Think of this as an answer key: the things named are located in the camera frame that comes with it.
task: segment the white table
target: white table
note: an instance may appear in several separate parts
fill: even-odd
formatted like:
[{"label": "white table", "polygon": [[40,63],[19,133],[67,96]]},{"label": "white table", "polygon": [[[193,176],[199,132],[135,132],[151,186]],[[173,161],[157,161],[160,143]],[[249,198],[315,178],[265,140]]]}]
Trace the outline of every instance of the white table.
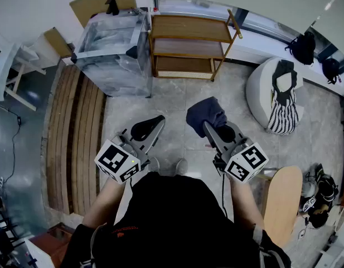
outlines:
[{"label": "white table", "polygon": [[[23,99],[17,94],[18,85],[21,81],[22,74],[24,72],[25,67],[29,67],[43,75],[46,74],[45,70],[42,70],[34,65],[32,65],[26,59],[31,57],[32,59],[37,59],[38,56],[33,51],[29,51],[27,47],[19,44],[11,44],[7,48],[3,49],[0,53],[0,101],[4,100],[4,92],[7,92],[10,96],[24,104],[25,106],[29,107],[32,110],[36,110],[37,108],[33,106],[31,103]],[[18,75],[7,81],[9,69],[14,63],[21,64]],[[9,89],[7,85],[14,83],[13,90]]]}]

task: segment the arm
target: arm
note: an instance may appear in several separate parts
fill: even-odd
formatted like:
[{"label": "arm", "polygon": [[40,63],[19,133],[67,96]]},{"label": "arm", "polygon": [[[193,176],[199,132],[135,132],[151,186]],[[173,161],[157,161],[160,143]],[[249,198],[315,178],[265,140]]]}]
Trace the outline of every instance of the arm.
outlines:
[{"label": "arm", "polygon": [[234,207],[234,222],[246,229],[256,224],[265,229],[263,217],[258,210],[249,184],[241,184],[230,178],[232,206]]},{"label": "arm", "polygon": [[107,221],[114,222],[124,189],[125,184],[120,185],[109,178],[85,215],[83,225],[96,229]]}]

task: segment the black and white marker cube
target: black and white marker cube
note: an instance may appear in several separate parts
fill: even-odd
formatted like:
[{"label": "black and white marker cube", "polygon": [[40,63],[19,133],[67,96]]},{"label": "black and white marker cube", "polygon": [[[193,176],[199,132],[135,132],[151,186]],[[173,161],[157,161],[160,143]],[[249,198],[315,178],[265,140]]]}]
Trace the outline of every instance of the black and white marker cube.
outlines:
[{"label": "black and white marker cube", "polygon": [[225,172],[233,179],[247,183],[251,178],[257,175],[267,164],[269,159],[258,143],[253,143],[238,154],[231,157]]},{"label": "black and white marker cube", "polygon": [[110,140],[106,140],[101,147],[95,163],[102,172],[119,184],[141,171],[140,160]]}]

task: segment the black shirt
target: black shirt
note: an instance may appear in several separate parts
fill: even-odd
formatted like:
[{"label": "black shirt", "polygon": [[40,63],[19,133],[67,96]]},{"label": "black shirt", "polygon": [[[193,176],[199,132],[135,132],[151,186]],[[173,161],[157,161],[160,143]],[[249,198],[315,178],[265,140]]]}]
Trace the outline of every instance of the black shirt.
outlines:
[{"label": "black shirt", "polygon": [[[208,266],[259,267],[260,250],[275,251],[285,267],[288,256],[265,232],[261,247],[253,231],[228,220],[210,189],[186,176],[149,173],[133,187],[123,219],[94,230],[79,225],[61,265],[79,267],[94,257],[96,267]],[[275,257],[264,257],[265,267],[279,267]]]}]

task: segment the wooden bench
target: wooden bench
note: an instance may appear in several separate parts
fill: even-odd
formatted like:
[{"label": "wooden bench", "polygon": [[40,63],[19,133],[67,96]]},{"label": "wooden bench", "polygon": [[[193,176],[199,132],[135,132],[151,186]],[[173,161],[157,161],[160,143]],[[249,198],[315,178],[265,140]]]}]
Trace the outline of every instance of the wooden bench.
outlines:
[{"label": "wooden bench", "polygon": [[66,66],[52,104],[47,140],[49,206],[84,215],[99,192],[94,158],[100,147],[105,94],[75,66]]}]

